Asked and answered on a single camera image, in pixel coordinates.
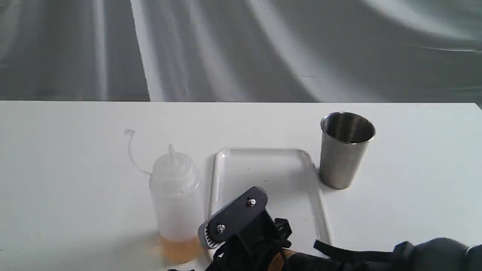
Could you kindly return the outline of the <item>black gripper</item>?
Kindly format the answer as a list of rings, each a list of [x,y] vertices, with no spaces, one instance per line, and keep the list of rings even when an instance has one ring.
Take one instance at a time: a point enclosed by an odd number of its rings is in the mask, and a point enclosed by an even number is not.
[[[288,259],[292,234],[289,221],[272,219],[266,211],[267,194],[250,187],[198,228],[202,248],[215,251],[207,271],[291,271]],[[168,271],[195,271],[168,269]]]

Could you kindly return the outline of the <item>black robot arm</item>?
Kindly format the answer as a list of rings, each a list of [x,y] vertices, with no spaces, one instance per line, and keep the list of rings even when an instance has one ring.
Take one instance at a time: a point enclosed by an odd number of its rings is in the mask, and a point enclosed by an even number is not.
[[[272,219],[267,193],[253,186],[198,228],[200,245],[215,249],[208,271],[480,271],[482,248],[449,238],[418,245],[405,241],[391,252],[351,251],[315,240],[317,257],[291,250],[287,219]]]

